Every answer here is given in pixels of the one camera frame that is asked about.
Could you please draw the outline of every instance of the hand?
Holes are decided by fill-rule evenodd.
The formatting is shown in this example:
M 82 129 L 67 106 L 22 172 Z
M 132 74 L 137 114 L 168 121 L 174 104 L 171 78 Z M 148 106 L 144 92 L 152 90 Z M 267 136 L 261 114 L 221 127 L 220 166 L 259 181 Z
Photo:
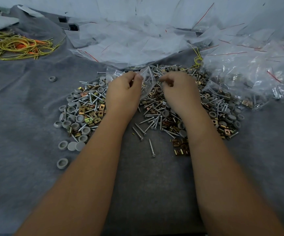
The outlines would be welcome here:
M 182 71 L 172 71 L 160 78 L 165 98 L 183 119 L 190 109 L 201 110 L 201 98 L 195 80 Z
M 109 83 L 106 95 L 107 112 L 120 115 L 128 122 L 137 111 L 142 87 L 141 75 L 130 71 Z

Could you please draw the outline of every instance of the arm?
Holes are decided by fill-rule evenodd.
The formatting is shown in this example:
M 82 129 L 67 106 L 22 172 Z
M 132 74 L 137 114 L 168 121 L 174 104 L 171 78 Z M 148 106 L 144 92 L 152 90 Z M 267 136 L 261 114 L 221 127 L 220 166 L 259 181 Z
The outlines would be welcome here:
M 160 80 L 166 100 L 187 129 L 199 210 L 208 234 L 284 235 L 275 213 L 249 183 L 201 107 L 194 79 L 170 72 Z
M 114 187 L 122 136 L 138 107 L 141 85 L 141 77 L 134 72 L 109 84 L 108 113 L 77 159 L 15 235 L 101 234 Z

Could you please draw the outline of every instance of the white wall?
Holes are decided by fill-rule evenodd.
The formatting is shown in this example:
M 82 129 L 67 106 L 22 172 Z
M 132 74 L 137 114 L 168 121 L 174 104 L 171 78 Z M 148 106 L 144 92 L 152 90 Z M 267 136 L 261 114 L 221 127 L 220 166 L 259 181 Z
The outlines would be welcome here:
M 155 23 L 191 28 L 215 3 L 215 12 L 225 26 L 249 23 L 248 31 L 278 29 L 284 38 L 284 0 L 0 0 L 1 7 L 16 4 L 70 17 L 107 18 L 125 21 L 132 15 L 148 15 Z

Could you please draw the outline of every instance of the pile of hardware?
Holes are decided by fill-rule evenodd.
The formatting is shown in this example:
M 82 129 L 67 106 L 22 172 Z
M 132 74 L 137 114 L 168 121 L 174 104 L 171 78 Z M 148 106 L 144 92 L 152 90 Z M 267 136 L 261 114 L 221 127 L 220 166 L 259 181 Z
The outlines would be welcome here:
M 152 74 L 157 80 L 160 76 L 170 71 L 184 71 L 191 75 L 199 87 L 202 106 L 211 117 L 211 121 L 219 132 L 220 137 L 229 140 L 238 134 L 238 130 L 241 127 L 240 121 L 244 119 L 240 105 L 250 107 L 251 101 L 244 100 L 239 102 L 230 93 L 221 89 L 206 88 L 209 80 L 208 75 L 203 73 L 203 71 L 191 68 L 184 69 L 177 65 L 151 65 L 150 67 Z M 60 142 L 58 144 L 60 150 L 81 151 L 89 140 L 91 133 L 95 131 L 106 114 L 105 97 L 108 89 L 106 77 L 100 77 L 99 82 L 80 81 L 80 83 L 83 87 L 75 89 L 66 98 L 68 104 L 59 107 L 61 112 L 59 121 L 54 123 L 56 128 L 65 128 L 68 136 L 74 139 L 70 143 L 67 141 Z M 139 124 L 135 123 L 135 126 L 142 135 L 145 135 L 149 129 L 156 130 L 159 127 L 160 131 L 172 137 L 172 145 L 178 147 L 178 149 L 174 150 L 176 155 L 190 155 L 187 132 L 183 121 L 166 102 L 163 88 L 159 81 L 156 81 L 148 96 L 140 102 L 139 112 L 141 112 L 141 108 L 145 109 L 143 115 L 147 119 Z M 149 124 L 145 130 L 140 127 L 143 123 Z M 139 132 L 134 127 L 132 129 L 142 141 L 143 137 Z M 155 157 L 150 139 L 149 144 L 152 157 Z M 59 169 L 64 169 L 67 165 L 68 162 L 65 158 L 57 162 Z

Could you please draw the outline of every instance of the gray tablecloth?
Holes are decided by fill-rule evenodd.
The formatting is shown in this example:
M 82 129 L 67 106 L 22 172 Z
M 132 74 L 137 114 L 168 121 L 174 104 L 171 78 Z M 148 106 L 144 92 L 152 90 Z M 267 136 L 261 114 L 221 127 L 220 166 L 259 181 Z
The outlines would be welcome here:
M 54 37 L 55 42 L 63 37 L 62 29 L 48 19 L 31 18 L 17 8 L 11 15 L 21 20 L 14 28 L 28 37 Z M 73 56 L 70 47 L 65 40 L 39 60 L 0 61 L 0 233 L 14 232 L 55 183 L 62 174 L 57 160 L 77 156 L 57 147 L 67 139 L 62 129 L 53 127 L 58 107 L 79 80 L 96 78 L 106 66 Z M 194 56 L 189 50 L 158 63 L 191 66 Z M 50 82 L 50 76 L 58 80 Z M 272 102 L 245 116 L 240 134 L 226 144 L 284 223 L 284 104 Z M 149 131 L 146 141 L 139 142 L 131 127 L 142 119 L 137 112 L 124 134 L 103 235 L 204 231 L 190 158 L 174 156 L 170 137 L 159 131 Z

